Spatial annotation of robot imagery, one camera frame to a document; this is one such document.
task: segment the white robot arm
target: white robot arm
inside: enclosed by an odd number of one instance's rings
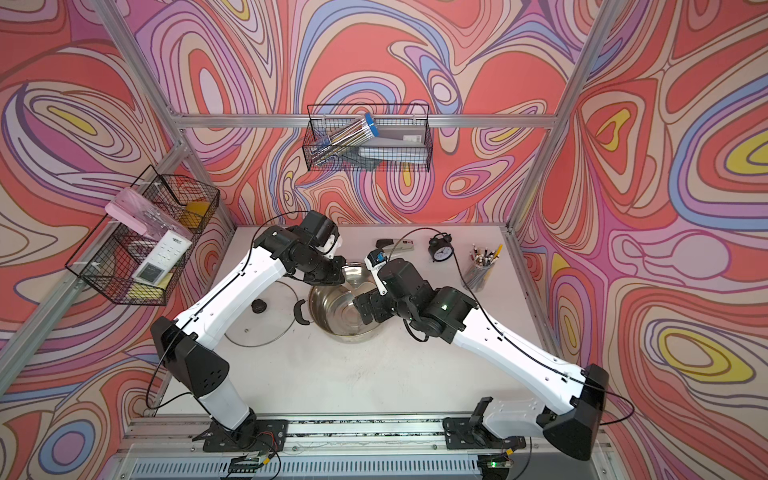
[[[241,448],[253,443],[256,416],[229,378],[229,363],[213,350],[238,316],[280,277],[301,275],[310,285],[340,285],[346,260],[335,256],[339,229],[312,211],[299,226],[273,226],[210,292],[171,321],[161,317],[151,333],[170,373],[195,396]]]
[[[355,298],[364,323],[399,316],[427,337],[439,337],[487,359],[535,394],[528,401],[481,400],[470,420],[478,443],[512,435],[544,436],[571,457],[591,457],[605,407],[605,370],[594,364],[582,369],[545,352],[459,290],[433,289],[402,258],[388,261],[378,249],[365,262],[376,289]]]
[[[317,212],[297,227],[274,226],[253,241],[252,250],[211,291],[174,321],[161,317],[151,332],[161,362],[223,428],[235,449],[258,435],[256,416],[229,379],[229,364],[214,351],[235,319],[283,275],[303,273],[311,285],[344,282],[336,225]],[[378,249],[366,258],[376,289],[355,298],[363,322],[393,316],[427,336],[474,352],[528,387],[540,400],[483,399],[472,416],[472,435],[491,445],[513,435],[544,436],[564,453],[589,459],[604,408],[608,375],[586,369],[538,348],[478,308],[469,296],[446,286],[434,290],[403,259],[387,262]]]

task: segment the pen holder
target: pen holder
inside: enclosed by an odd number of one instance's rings
[[[464,272],[464,281],[467,288],[472,292],[479,292],[485,288],[485,282],[488,281],[488,277],[491,276],[491,270],[495,264],[491,263],[488,266],[478,265],[472,262],[469,268]]]

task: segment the metal bar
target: metal bar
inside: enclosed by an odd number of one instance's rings
[[[147,63],[147,59],[141,53],[136,38],[134,38],[133,33],[131,33],[122,15],[120,15],[114,0],[94,0],[91,4],[96,13],[101,17],[102,24],[107,29],[114,45],[123,56],[131,77],[144,90],[144,94],[147,95],[152,108],[155,110],[155,114],[168,131],[168,134],[174,139],[175,143],[180,143],[181,135],[170,115],[170,106],[165,101],[160,85],[151,73],[152,70]]]
[[[83,290],[85,282],[67,270],[63,272],[63,276],[53,293],[38,305],[0,352],[0,396],[16,380]]]
[[[119,468],[110,480],[125,478],[142,480],[176,480],[204,478],[347,478],[362,480],[380,478],[456,478],[472,480],[481,473],[478,456],[469,453],[397,455],[281,455],[251,472],[229,472],[230,457],[223,455],[179,455],[158,457],[152,451],[137,449],[135,456],[120,458]]]
[[[197,156],[197,152],[190,148],[187,142],[187,137],[183,131],[179,130],[176,125],[176,121],[172,117],[172,109],[169,102],[166,101],[163,96],[160,85],[157,83],[157,79],[152,74],[152,70],[147,63],[147,59],[141,52],[139,44],[136,42],[134,34],[128,27],[125,19],[118,11],[118,6],[113,0],[94,0],[92,2],[94,10],[101,17],[104,28],[107,29],[109,36],[112,38],[115,47],[123,56],[128,70],[131,73],[131,77],[139,83],[144,93],[147,95],[152,108],[155,110],[160,122],[168,130],[168,134],[174,140],[175,144],[184,145],[187,149],[187,166],[190,171],[199,181],[205,184],[213,185],[213,181],[210,179],[208,171],[205,169],[203,162]],[[234,230],[234,222],[230,215],[230,211],[222,203],[219,203],[217,209],[219,217],[224,222],[224,226],[228,230]]]
[[[589,32],[587,41],[584,43],[584,48],[581,51],[581,56],[576,62],[576,68],[574,68],[573,75],[568,79],[568,84],[565,86],[562,99],[557,109],[557,120],[554,123],[554,127],[549,132],[549,135],[541,142],[539,153],[534,159],[534,164],[531,166],[531,170],[528,176],[523,180],[523,184],[520,187],[520,194],[512,208],[512,212],[507,222],[508,228],[513,228],[520,217],[523,214],[523,206],[528,203],[530,196],[535,193],[538,188],[541,175],[544,174],[547,165],[556,152],[558,141],[565,133],[565,128],[568,126],[568,119],[571,116],[571,112],[576,106],[576,101],[581,91],[584,90],[584,85],[589,79],[589,74],[592,71],[594,63],[600,55],[600,51],[605,45],[605,40],[608,34],[611,32],[614,21],[621,11],[626,0],[604,0],[603,5],[600,7],[598,16],[594,20],[592,29]]]
[[[288,420],[285,452],[288,455],[348,455],[446,453],[442,420],[446,416],[470,416],[465,413],[414,415],[262,415],[260,419]],[[119,452],[143,446],[153,455],[197,456],[202,441],[191,439],[208,428],[207,415],[159,415],[134,419],[128,426]],[[537,453],[556,452],[543,438],[534,438]],[[484,449],[463,452],[482,453]]]
[[[183,145],[175,146],[155,169],[161,173],[172,173],[176,170],[185,153],[186,149]],[[143,191],[147,187],[149,184],[140,185],[138,190]],[[88,248],[83,250],[80,258],[91,258],[106,239],[112,235],[118,225],[119,223],[109,223]],[[40,345],[48,338],[58,321],[66,314],[85,287],[85,282],[68,270],[64,270],[62,275],[63,277],[51,294],[40,302],[35,311],[24,321],[22,327],[11,336],[3,349],[0,350],[0,396],[16,380],[18,374],[29,363]]]
[[[505,233],[504,241],[507,244],[508,254],[512,258],[512,265],[515,266],[515,272],[518,274],[520,285],[523,287],[525,302],[528,304],[528,310],[531,312],[538,338],[541,340],[541,347],[552,355],[562,358],[563,352],[560,345],[555,342],[547,321],[547,309],[541,303],[533,278],[528,272],[528,268],[525,267],[525,259],[522,250],[520,250],[518,239],[513,233]]]
[[[324,118],[350,118],[349,115],[323,115]],[[413,118],[413,115],[374,115],[374,118]],[[436,128],[450,127],[539,127],[552,128],[555,115],[429,115],[429,126]],[[261,128],[305,128],[310,121],[309,115],[174,115],[178,128],[223,128],[223,127],[261,127]]]

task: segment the stainless steel pot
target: stainless steel pot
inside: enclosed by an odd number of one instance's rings
[[[308,306],[315,324],[334,339],[345,343],[357,343],[373,338],[380,324],[371,322],[366,325],[353,304],[361,293],[376,288],[373,275],[362,263],[348,263],[343,267],[344,284],[336,286],[314,286],[310,290]],[[301,317],[301,303],[296,320]]]

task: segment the wire basket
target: wire basket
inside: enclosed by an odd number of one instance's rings
[[[429,171],[432,166],[432,132],[429,130],[429,105],[410,104],[311,104],[307,105],[310,122],[302,149],[308,170],[321,171]],[[336,145],[333,155],[319,155],[322,140],[345,127],[358,116],[370,113],[380,132],[388,128],[418,131],[419,146],[390,147],[349,144]]]
[[[139,235],[122,223],[90,258],[73,261],[84,245],[89,243],[94,232],[100,231],[110,222],[117,222],[108,220],[111,217],[104,215],[69,257],[65,266],[112,303],[166,305],[197,241],[219,205],[220,192],[216,187],[184,175],[160,175],[152,166],[147,167],[131,187],[137,186],[150,169],[154,171],[154,178],[148,182],[141,195],[188,228],[192,233],[192,244],[170,270],[170,279],[164,286],[147,285],[131,278],[157,245],[157,241]]]

